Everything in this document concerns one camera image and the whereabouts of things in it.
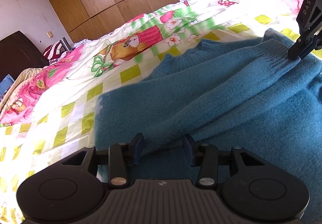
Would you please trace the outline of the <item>teal knitted sweater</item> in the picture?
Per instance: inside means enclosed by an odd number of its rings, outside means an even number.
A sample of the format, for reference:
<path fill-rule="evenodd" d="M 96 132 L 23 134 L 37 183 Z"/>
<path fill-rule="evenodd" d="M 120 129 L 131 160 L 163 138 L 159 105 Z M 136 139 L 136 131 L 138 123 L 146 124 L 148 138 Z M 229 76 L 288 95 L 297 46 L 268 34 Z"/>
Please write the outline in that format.
<path fill-rule="evenodd" d="M 293 42 L 269 29 L 261 38 L 201 40 L 141 82 L 101 94 L 97 150 L 129 142 L 145 149 L 132 178 L 192 178 L 181 139 L 221 150 L 241 146 L 297 176 L 310 191 L 305 223 L 321 223 L 321 60 L 290 60 Z"/>

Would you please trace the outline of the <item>checkered cartoon print duvet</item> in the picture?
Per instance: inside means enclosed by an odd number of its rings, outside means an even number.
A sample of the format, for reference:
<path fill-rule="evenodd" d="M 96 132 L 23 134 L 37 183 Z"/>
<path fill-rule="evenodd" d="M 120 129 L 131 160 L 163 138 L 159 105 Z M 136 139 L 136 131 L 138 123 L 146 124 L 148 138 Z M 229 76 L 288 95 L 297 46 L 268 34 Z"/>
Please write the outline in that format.
<path fill-rule="evenodd" d="M 302 0 L 185 0 L 141 14 L 97 40 L 82 40 L 51 65 L 21 73 L 1 102 L 1 223 L 24 220 L 18 186 L 58 160 L 94 145 L 101 94 L 141 82 L 165 55 L 201 40 L 300 36 Z"/>

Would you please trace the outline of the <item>metal thermos cup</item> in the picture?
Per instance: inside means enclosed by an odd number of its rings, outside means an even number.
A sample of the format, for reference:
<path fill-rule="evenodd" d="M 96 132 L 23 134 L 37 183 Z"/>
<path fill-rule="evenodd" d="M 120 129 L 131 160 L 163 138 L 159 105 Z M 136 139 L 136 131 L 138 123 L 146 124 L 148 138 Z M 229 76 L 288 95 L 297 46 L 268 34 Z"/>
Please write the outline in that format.
<path fill-rule="evenodd" d="M 65 37 L 60 39 L 60 43 L 62 45 L 62 47 L 64 48 L 65 51 L 72 51 L 72 48 L 69 44 L 69 42 L 66 40 Z"/>

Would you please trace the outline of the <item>blue pillow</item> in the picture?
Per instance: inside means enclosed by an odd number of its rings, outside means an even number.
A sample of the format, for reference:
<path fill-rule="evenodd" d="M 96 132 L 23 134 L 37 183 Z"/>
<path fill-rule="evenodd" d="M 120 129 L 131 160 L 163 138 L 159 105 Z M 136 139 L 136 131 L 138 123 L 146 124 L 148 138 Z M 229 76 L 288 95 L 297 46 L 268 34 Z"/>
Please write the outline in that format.
<path fill-rule="evenodd" d="M 10 89 L 10 87 L 13 85 L 15 80 L 12 78 L 11 75 L 7 74 L 6 77 L 1 81 L 0 83 L 0 100 L 2 100 L 7 93 L 7 91 Z"/>

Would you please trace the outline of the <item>dark wooden headboard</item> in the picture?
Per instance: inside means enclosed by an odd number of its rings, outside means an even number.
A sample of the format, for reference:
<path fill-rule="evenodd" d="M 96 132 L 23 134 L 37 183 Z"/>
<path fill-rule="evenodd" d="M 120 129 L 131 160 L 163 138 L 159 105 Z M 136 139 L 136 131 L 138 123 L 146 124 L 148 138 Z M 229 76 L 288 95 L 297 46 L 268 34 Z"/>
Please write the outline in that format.
<path fill-rule="evenodd" d="M 49 61 L 21 31 L 14 32 L 0 41 L 0 80 L 10 75 L 17 79 L 27 68 L 43 68 Z"/>

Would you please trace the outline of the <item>beige wall switch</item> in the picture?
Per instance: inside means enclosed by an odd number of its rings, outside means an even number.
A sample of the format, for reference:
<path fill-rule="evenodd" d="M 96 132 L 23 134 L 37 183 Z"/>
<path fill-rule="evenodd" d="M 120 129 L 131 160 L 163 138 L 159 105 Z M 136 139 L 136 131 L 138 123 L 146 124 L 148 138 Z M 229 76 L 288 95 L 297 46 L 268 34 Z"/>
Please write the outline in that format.
<path fill-rule="evenodd" d="M 49 38 L 52 38 L 52 37 L 53 37 L 52 32 L 51 32 L 51 31 L 47 32 L 47 36 L 48 36 Z"/>

